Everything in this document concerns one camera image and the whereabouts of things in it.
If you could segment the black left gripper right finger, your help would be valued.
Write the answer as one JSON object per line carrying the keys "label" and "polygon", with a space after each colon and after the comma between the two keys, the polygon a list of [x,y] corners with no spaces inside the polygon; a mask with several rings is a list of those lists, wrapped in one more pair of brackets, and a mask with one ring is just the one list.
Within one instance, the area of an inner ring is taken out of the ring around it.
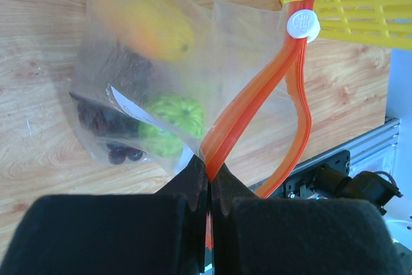
{"label": "black left gripper right finger", "polygon": [[263,199],[221,168],[211,182],[214,272],[407,273],[383,219],[396,186],[322,168],[314,188],[322,199]]}

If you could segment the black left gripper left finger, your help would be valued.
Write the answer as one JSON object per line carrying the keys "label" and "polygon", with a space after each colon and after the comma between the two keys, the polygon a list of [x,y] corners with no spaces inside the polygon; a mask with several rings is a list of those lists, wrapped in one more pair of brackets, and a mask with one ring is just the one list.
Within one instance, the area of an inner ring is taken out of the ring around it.
{"label": "black left gripper left finger", "polygon": [[56,194],[27,210],[2,274],[200,274],[208,180],[196,156],[153,194]]}

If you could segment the green custard apple toy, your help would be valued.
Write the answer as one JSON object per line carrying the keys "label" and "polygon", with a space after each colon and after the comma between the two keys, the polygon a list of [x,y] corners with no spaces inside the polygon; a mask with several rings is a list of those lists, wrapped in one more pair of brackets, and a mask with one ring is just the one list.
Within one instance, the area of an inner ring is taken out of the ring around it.
{"label": "green custard apple toy", "polygon": [[[204,136],[205,110],[195,99],[168,93],[151,101],[147,111],[191,137],[201,139]],[[146,150],[153,155],[172,157],[183,150],[181,138],[168,129],[142,122],[138,133]]]}

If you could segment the dark purple grape bunch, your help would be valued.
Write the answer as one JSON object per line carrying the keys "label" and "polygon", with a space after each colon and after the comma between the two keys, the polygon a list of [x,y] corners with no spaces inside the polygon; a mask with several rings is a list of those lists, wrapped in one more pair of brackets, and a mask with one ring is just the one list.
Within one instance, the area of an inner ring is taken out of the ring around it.
{"label": "dark purple grape bunch", "polygon": [[107,151],[110,164],[120,165],[126,160],[137,162],[143,159],[144,151],[124,142],[138,137],[138,120],[88,100],[78,101],[77,112],[82,127],[95,135],[98,145]]}

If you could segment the clear zip top bag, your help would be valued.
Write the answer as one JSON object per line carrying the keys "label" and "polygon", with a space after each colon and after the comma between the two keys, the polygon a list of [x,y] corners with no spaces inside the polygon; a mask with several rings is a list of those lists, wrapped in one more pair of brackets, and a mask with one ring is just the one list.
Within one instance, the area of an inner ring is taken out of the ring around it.
{"label": "clear zip top bag", "polygon": [[[145,152],[141,160],[178,174],[197,156],[210,179],[223,166],[237,177],[263,173],[256,194],[266,198],[297,165],[311,132],[304,62],[308,43],[320,31],[315,1],[293,1],[278,11],[225,1],[211,8],[173,1],[189,18],[195,43],[186,57],[171,62],[148,59],[124,46],[99,21],[92,0],[86,1],[85,32],[69,91],[76,135],[94,161],[110,164],[98,138],[79,122],[77,103],[88,100],[168,129],[183,142],[179,155],[160,157],[146,150],[139,134],[125,140]],[[168,93],[203,106],[203,138],[147,111],[151,101]]]}

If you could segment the orange yellow mango toy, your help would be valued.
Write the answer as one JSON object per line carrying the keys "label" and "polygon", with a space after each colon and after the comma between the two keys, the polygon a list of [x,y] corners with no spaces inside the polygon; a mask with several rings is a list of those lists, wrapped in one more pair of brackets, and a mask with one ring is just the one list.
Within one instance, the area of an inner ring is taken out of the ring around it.
{"label": "orange yellow mango toy", "polygon": [[120,43],[156,61],[178,61],[195,43],[189,18],[173,0],[92,0],[94,12]]}

